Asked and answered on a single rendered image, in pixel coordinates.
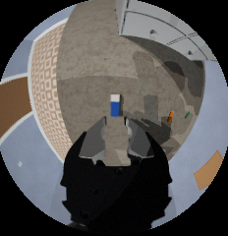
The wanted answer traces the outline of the grey chest of drawers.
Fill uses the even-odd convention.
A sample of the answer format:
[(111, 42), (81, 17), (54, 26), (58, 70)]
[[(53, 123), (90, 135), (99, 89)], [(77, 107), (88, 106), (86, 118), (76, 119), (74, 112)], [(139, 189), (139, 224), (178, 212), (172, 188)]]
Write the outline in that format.
[[(120, 3), (120, 8), (119, 8), (119, 3)], [(122, 34), (122, 27), (123, 27), (123, 22), (124, 22), (124, 17), (125, 17), (125, 12), (126, 12), (126, 11), (132, 11), (132, 12), (142, 13), (142, 14), (146, 14), (146, 15), (155, 17), (155, 18), (157, 18), (157, 19), (159, 19), (159, 20), (161, 20), (161, 21), (164, 21), (164, 22), (168, 23), (169, 25), (173, 26), (174, 28), (178, 29), (179, 31), (181, 31), (181, 32), (185, 35), (185, 36), (180, 37), (180, 38), (178, 38), (178, 39), (176, 39), (176, 40), (173, 40), (173, 41), (171, 41), (171, 42), (169, 42), (169, 43), (167, 43), (167, 44), (164, 44), (164, 43), (162, 43), (162, 42), (159, 42), (159, 41), (156, 41), (156, 40), (153, 40), (153, 39), (150, 39), (150, 38), (138, 36), (138, 37), (142, 37), (142, 38), (146, 38), (146, 39), (150, 39), (150, 40), (153, 40), (153, 41), (162, 43), (162, 44), (164, 44), (164, 45), (166, 45), (166, 46), (168, 46), (169, 44), (171, 44), (171, 43), (173, 43), (173, 42), (175, 42), (175, 41), (178, 41), (178, 40), (181, 40), (181, 39), (183, 39), (183, 38), (186, 38), (186, 37), (188, 37), (189, 39), (191, 39), (190, 36), (193, 36), (193, 35), (197, 35), (197, 34), (198, 34), (197, 32), (191, 33), (191, 34), (186, 34), (185, 32), (183, 32), (181, 29), (177, 28), (177, 27), (174, 26), (173, 24), (171, 24), (171, 23), (169, 23), (169, 22), (167, 22), (167, 21), (165, 21), (165, 20), (163, 20), (163, 19), (161, 19), (161, 18), (159, 18), (159, 17), (157, 17), (157, 16), (154, 16), (154, 15), (152, 15), (152, 14), (149, 14), (149, 13), (146, 13), (146, 12), (142, 12), (142, 11), (127, 9), (127, 3), (128, 3), (128, 0), (117, 0), (117, 14), (118, 14), (118, 22), (119, 22), (119, 26), (120, 26), (120, 27), (118, 28), (119, 35), (130, 35), (130, 34)], [(121, 11), (121, 14), (120, 14), (120, 11)], [(202, 49), (201, 49), (200, 47), (199, 47), (199, 49), (202, 51)], [(203, 52), (203, 51), (202, 51), (202, 52)], [(205, 55), (204, 52), (203, 52), (203, 54)], [(206, 55), (205, 55), (205, 56), (206, 56)], [(214, 61), (214, 60), (209, 60), (207, 56), (206, 56), (206, 58), (207, 58), (207, 60), (204, 60), (204, 61)], [(218, 61), (214, 61), (214, 62), (218, 62)]]

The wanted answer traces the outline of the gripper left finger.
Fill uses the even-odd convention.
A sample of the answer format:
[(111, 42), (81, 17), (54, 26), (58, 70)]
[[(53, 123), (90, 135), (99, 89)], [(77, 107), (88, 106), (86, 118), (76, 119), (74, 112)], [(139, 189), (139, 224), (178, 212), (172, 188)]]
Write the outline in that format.
[(63, 177), (60, 185), (67, 186), (69, 178), (77, 170), (91, 165), (96, 165), (96, 161), (102, 160), (106, 156), (104, 127), (106, 116), (103, 116), (70, 147), (64, 161)]

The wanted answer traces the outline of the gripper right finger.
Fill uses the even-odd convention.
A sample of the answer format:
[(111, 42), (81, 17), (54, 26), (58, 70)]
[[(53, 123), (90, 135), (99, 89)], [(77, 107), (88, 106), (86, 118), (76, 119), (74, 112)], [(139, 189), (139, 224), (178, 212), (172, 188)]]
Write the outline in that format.
[(168, 184), (172, 183), (168, 160), (162, 147), (148, 132), (144, 131), (130, 118), (126, 116), (124, 121), (128, 128), (129, 145), (127, 155), (131, 163), (134, 159), (138, 159), (140, 164), (153, 166), (165, 175)]

